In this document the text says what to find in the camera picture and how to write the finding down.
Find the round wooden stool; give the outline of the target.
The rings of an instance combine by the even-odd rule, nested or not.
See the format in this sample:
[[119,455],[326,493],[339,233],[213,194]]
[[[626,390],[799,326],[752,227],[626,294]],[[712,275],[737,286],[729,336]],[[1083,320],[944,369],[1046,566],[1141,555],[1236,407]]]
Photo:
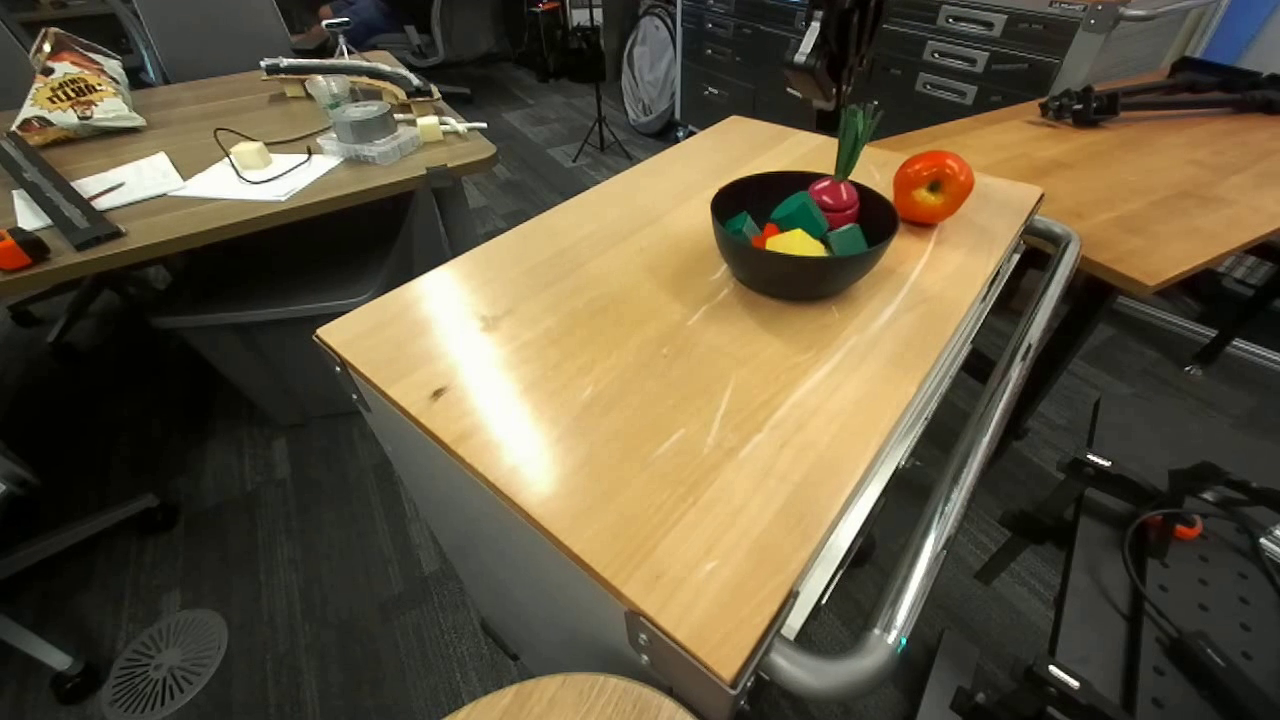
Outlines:
[[679,702],[627,675],[553,671],[470,702],[445,720],[697,720]]

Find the wooden office desk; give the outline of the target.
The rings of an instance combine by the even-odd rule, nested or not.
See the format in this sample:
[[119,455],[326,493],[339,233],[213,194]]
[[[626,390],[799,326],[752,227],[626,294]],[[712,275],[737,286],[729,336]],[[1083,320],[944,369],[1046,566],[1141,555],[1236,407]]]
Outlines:
[[165,154],[180,176],[180,194],[111,208],[117,240],[75,251],[44,227],[48,259],[0,281],[3,305],[80,286],[88,275],[141,267],[187,250],[241,240],[264,227],[327,215],[411,194],[423,176],[464,176],[495,161],[495,143],[479,134],[445,135],[401,161],[337,161],[311,157],[269,189],[247,189],[228,165],[216,127],[261,142],[302,135],[326,125],[311,99],[283,99],[261,73],[228,73],[165,90],[141,90],[132,103],[145,113],[141,134],[101,134],[44,148],[44,161],[69,179],[98,179],[119,165]]

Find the orange wooden cube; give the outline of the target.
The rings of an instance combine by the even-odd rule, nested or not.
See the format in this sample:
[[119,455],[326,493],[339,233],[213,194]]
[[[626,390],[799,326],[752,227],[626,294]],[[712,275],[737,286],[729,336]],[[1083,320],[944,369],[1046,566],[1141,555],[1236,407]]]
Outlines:
[[782,235],[782,225],[760,225],[760,233],[752,235],[752,250],[767,250],[767,240]]

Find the yellow wooden block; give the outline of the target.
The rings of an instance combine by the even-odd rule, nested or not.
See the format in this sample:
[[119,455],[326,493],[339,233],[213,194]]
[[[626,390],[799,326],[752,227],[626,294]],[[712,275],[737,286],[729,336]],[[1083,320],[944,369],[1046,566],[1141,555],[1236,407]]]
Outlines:
[[767,235],[766,251],[776,251],[776,255],[830,255],[830,250],[815,235],[810,235],[803,227],[789,227],[789,233]]

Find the black drawer cabinet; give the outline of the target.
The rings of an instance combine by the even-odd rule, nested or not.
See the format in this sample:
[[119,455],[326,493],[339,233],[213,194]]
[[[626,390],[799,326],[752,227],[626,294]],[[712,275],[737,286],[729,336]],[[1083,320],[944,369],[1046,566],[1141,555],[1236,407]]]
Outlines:
[[1080,28],[1051,0],[676,0],[676,115],[832,134],[859,99],[898,135],[1046,98]]

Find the snack chip bag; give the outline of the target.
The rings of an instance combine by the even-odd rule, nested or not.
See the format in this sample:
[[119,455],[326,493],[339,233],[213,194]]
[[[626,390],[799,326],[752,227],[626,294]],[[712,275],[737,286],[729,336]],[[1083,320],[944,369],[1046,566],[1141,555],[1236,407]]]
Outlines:
[[28,143],[145,127],[125,61],[111,50],[69,28],[39,28],[28,63],[31,86],[14,121],[14,134]]

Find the black bowl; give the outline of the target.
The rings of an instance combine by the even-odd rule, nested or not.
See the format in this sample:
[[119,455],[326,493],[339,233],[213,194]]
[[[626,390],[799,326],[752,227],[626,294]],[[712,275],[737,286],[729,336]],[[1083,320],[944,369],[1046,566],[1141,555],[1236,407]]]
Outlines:
[[729,220],[737,212],[752,212],[758,225],[767,225],[773,208],[789,194],[810,194],[811,179],[820,179],[820,174],[758,174],[758,176],[729,179],[712,195],[708,212],[712,212],[719,259],[729,263],[729,271],[745,288],[766,294],[766,298],[782,298],[782,302],[824,302],[824,298],[849,294],[890,251],[900,220],[898,220],[898,208],[868,183],[859,183],[859,212],[854,220],[868,235],[863,255],[832,255],[832,251],[830,255],[776,255],[766,250],[745,250],[729,235]]

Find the small green wooden cube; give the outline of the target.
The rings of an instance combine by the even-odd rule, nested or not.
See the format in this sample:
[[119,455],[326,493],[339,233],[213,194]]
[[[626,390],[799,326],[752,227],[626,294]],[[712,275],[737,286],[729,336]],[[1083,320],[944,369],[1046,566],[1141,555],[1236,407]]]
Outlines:
[[830,233],[830,251],[832,255],[863,255],[868,251],[868,235],[859,225],[840,225]]

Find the orange toy apple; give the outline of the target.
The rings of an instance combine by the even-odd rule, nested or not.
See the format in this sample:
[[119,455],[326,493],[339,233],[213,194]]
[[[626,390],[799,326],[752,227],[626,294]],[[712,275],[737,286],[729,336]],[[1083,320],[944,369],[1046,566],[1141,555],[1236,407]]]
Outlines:
[[898,215],[936,227],[957,215],[976,189],[976,174],[957,154],[911,154],[891,176]]

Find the white paper sheet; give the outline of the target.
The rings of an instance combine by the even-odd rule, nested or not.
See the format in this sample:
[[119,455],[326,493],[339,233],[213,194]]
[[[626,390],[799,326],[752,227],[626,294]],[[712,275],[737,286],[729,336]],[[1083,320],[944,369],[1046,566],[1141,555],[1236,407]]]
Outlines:
[[187,199],[247,199],[273,204],[292,199],[337,169],[337,157],[316,154],[278,154],[264,169],[241,169],[238,161],[216,161],[180,183]]

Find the red toy radish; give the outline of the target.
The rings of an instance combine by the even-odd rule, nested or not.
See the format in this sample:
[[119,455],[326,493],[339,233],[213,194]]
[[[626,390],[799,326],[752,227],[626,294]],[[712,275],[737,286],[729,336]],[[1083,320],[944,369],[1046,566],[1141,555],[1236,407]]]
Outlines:
[[835,125],[835,161],[832,174],[810,183],[810,195],[830,215],[832,227],[854,225],[859,212],[859,189],[854,169],[879,125],[876,103],[849,103]]

